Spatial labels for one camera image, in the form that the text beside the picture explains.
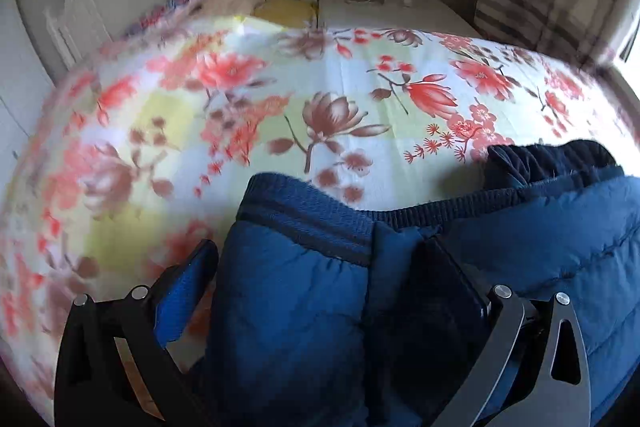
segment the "bed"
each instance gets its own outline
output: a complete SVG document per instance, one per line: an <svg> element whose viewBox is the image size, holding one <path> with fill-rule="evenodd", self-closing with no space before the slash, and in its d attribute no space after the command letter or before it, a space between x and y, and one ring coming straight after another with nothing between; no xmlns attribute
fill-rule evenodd
<svg viewBox="0 0 640 427"><path fill-rule="evenodd" d="M492 144L596 139L640 174L640 135L621 103L551 58L339 18L291 30L194 12L168 32L119 38L156 1L117 18L113 0L49 12L71 71L7 188L0 355L50 423L74 296L120 298L201 238L222 245L252 174L289 174L369 210L480 188ZM170 346L181 370L203 353L207 313L205 298ZM152 411L125 347L122 357Z"/></svg>

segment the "navy jacket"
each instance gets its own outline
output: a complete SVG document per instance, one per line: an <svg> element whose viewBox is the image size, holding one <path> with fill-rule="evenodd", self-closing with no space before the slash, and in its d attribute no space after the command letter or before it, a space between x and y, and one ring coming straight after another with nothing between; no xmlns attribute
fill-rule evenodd
<svg viewBox="0 0 640 427"><path fill-rule="evenodd" d="M491 190L392 212L254 176L196 372L212 415L225 426L428 425L488 331L446 295L439 245L521 296L572 298L600 419L640 358L640 180L585 141L492 148L486 174Z"/></svg>

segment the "white cabinet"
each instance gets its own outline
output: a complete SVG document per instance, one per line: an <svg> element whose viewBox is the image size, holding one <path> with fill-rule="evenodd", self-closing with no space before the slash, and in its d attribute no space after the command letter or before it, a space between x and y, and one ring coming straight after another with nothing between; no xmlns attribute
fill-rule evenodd
<svg viewBox="0 0 640 427"><path fill-rule="evenodd" d="M0 191L11 179L52 89L15 0L0 0Z"/></svg>
<svg viewBox="0 0 640 427"><path fill-rule="evenodd" d="M26 133L35 130L51 89L53 83L31 45L15 0L0 0L0 98Z"/></svg>

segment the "brown flower print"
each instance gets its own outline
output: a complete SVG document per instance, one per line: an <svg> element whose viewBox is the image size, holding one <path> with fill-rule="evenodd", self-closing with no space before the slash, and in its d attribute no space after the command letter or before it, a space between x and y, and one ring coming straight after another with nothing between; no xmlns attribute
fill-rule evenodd
<svg viewBox="0 0 640 427"><path fill-rule="evenodd" d="M347 204L358 203L363 197L365 189L360 185L343 180L344 174L353 172L359 178L369 175L373 165L364 150L357 149L344 153L337 162L316 174L314 183L328 194Z"/></svg>
<svg viewBox="0 0 640 427"><path fill-rule="evenodd" d="M151 119L148 129L133 127L129 131L129 141L133 145L153 144L156 147L167 147L179 151L175 145L169 143L164 128L166 121L161 116L156 116Z"/></svg>
<svg viewBox="0 0 640 427"><path fill-rule="evenodd" d="M271 154L284 154L296 145L305 155L305 174L311 170L311 153L318 144L324 144L332 153L341 155L344 147L335 138L338 136L371 137L386 133L391 126L374 124L358 127L368 112L361 112L353 100L346 96L337 96L330 92L317 92L312 100L305 102L302 119L306 124L306 134L311 139L308 147L304 147L293 131L289 118L285 120L289 126L292 139L278 138L268 144Z"/></svg>
<svg viewBox="0 0 640 427"><path fill-rule="evenodd" d="M62 232L60 255L47 253L46 263L52 268L44 280L44 307L42 329L55 339L60 339L65 330L66 318L73 299L82 293L90 293L90 281L98 277L100 267L92 257L80 257L72 261L68 254L68 236Z"/></svg>
<svg viewBox="0 0 640 427"><path fill-rule="evenodd" d="M353 31L353 37L346 35ZM353 58L353 52L346 46L353 44L367 44L364 30L339 30L327 32L322 29L305 29L283 33L278 36L281 51L290 57L305 57L306 60L319 60L329 46L335 46L336 51L347 60Z"/></svg>
<svg viewBox="0 0 640 427"><path fill-rule="evenodd" d="M324 30L303 30L278 36L280 49L287 55L305 57L306 60L318 60L324 55L325 48L333 39Z"/></svg>
<svg viewBox="0 0 640 427"><path fill-rule="evenodd" d="M367 158L362 149L357 149L353 152L345 153L339 164L362 178L369 174L369 168L373 165L373 161Z"/></svg>
<svg viewBox="0 0 640 427"><path fill-rule="evenodd" d="M382 33L388 40L403 46L417 48L422 45L422 38L412 30L386 30Z"/></svg>
<svg viewBox="0 0 640 427"><path fill-rule="evenodd" d="M91 177L84 182L86 186L84 194L89 198L89 202L86 204L87 208L99 216L109 214L113 217L119 212L129 201L133 184L145 174L150 188L156 195L161 198L171 196L174 190L172 182L154 177L156 166L167 157L166 151L163 150L144 165L140 148L132 150L132 164L120 158L120 154L110 143L97 147L97 150L99 154L94 171Z"/></svg>

